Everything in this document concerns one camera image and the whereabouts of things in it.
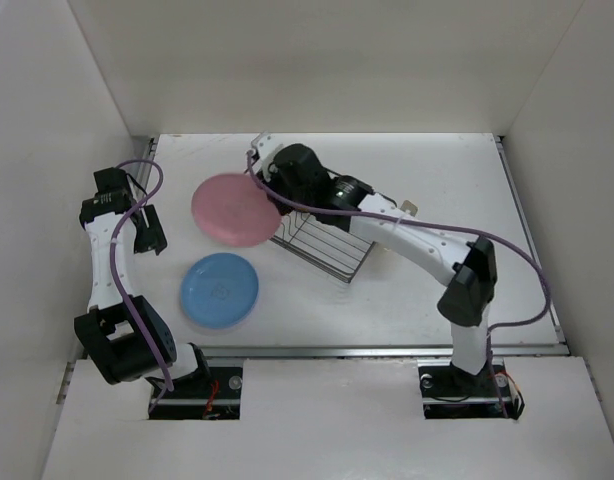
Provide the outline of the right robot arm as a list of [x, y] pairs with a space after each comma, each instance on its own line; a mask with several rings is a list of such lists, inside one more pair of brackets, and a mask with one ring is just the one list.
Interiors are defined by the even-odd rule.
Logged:
[[444, 286], [437, 309], [451, 325], [452, 386], [471, 394], [485, 384], [487, 316], [497, 282], [490, 240], [480, 235], [469, 241], [438, 227], [410, 226], [411, 214], [357, 178], [331, 173], [303, 144], [266, 157], [258, 177], [301, 210], [313, 209], [318, 222], [382, 244]]

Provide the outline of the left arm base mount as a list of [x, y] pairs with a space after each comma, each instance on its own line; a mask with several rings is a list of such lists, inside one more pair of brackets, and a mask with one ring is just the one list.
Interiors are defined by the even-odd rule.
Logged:
[[194, 373], [174, 381], [174, 391], [159, 397], [164, 381], [149, 377], [150, 420], [239, 420], [243, 389], [242, 359], [210, 358], [208, 374]]

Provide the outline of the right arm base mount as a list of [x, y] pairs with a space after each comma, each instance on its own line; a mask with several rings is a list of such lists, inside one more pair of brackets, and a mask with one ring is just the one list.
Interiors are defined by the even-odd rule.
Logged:
[[526, 403], [502, 359], [476, 376], [455, 368], [447, 359], [418, 363], [423, 415], [427, 420], [518, 420]]

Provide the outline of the pink plate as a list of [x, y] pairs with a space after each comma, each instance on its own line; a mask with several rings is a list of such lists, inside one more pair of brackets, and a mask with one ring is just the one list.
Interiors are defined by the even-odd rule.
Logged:
[[223, 173], [203, 181], [191, 199], [196, 226], [230, 247], [254, 247], [274, 236], [282, 216], [245, 174]]

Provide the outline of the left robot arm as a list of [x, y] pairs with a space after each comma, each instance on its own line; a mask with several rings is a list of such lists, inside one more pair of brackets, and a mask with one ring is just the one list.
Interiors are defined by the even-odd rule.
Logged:
[[127, 165], [95, 172], [97, 191], [83, 201], [79, 222], [91, 247], [92, 289], [85, 314], [74, 320], [75, 334], [111, 384], [144, 378], [171, 392], [204, 394], [211, 373], [201, 349], [178, 343], [165, 321], [139, 291], [138, 254], [160, 254], [168, 245], [160, 219]]

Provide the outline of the light blue plate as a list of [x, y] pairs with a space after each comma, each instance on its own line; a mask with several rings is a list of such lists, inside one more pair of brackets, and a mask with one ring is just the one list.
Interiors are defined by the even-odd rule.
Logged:
[[224, 330], [253, 310], [259, 279], [252, 264], [233, 253], [215, 253], [192, 265], [180, 285], [182, 311], [196, 326]]

